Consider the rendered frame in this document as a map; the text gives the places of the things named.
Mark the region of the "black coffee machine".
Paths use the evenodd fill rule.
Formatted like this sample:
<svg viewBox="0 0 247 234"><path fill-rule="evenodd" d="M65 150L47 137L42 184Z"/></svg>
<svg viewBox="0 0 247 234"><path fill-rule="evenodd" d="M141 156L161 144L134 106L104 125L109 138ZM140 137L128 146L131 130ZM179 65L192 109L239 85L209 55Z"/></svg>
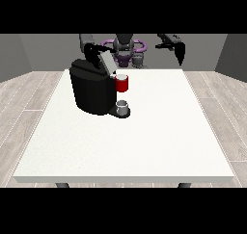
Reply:
<svg viewBox="0 0 247 234"><path fill-rule="evenodd" d="M77 59L71 64L69 75L79 109L98 116L130 116L129 108L120 114L117 107L116 80L107 74L103 63L99 63L99 68L96 68L86 60Z"/></svg>

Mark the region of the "small grey cup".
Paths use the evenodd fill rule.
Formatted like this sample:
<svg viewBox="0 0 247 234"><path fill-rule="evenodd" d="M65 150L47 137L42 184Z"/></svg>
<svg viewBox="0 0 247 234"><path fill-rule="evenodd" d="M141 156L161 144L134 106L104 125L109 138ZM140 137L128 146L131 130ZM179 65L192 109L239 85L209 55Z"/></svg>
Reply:
<svg viewBox="0 0 247 234"><path fill-rule="evenodd" d="M116 103L117 114L120 116L124 116L128 112L128 104L125 100L119 100Z"/></svg>

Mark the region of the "small grey coffee pod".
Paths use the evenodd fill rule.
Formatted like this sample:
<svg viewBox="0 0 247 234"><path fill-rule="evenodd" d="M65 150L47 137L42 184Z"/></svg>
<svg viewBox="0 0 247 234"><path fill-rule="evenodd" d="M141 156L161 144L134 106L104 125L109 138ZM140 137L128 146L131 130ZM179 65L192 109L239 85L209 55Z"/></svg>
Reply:
<svg viewBox="0 0 247 234"><path fill-rule="evenodd" d="M132 57L132 65L137 68L143 66L144 55L142 53L135 53Z"/></svg>

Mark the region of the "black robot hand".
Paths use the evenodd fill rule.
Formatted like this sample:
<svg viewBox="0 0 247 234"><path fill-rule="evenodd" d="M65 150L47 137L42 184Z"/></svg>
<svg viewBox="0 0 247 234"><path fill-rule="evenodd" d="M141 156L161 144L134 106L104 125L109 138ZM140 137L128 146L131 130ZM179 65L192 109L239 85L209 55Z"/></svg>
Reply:
<svg viewBox="0 0 247 234"><path fill-rule="evenodd" d="M183 60L185 58L185 44L183 42L177 42L177 43L161 43L161 44L157 44L155 46L156 49L163 49L163 48L167 48L170 51L174 51L175 52L175 56L178 60L178 64L182 65Z"/></svg>
<svg viewBox="0 0 247 234"><path fill-rule="evenodd" d="M98 57L101 52L110 51L111 53L115 53L116 50L107 46L97 45L87 43L84 46L84 54L85 58L89 63L92 63L93 66L97 69L100 69L100 58Z"/></svg>

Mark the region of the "pale grey machine lid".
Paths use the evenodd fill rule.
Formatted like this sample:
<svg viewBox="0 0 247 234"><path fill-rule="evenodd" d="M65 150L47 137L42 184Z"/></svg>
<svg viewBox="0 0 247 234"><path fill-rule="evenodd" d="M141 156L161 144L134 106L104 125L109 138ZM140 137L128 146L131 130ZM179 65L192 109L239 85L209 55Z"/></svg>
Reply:
<svg viewBox="0 0 247 234"><path fill-rule="evenodd" d="M110 75L112 75L116 70L117 66L114 62L114 59L109 51L103 52L100 54L100 57Z"/></svg>

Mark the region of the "red pod holder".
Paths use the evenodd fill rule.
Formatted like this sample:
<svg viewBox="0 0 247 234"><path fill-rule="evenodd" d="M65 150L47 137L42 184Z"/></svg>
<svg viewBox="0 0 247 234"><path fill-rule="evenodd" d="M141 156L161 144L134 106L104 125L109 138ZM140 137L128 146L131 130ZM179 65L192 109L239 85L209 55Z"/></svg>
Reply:
<svg viewBox="0 0 247 234"><path fill-rule="evenodd" d="M116 91L125 92L128 90L128 76L126 74L117 74L115 76Z"/></svg>

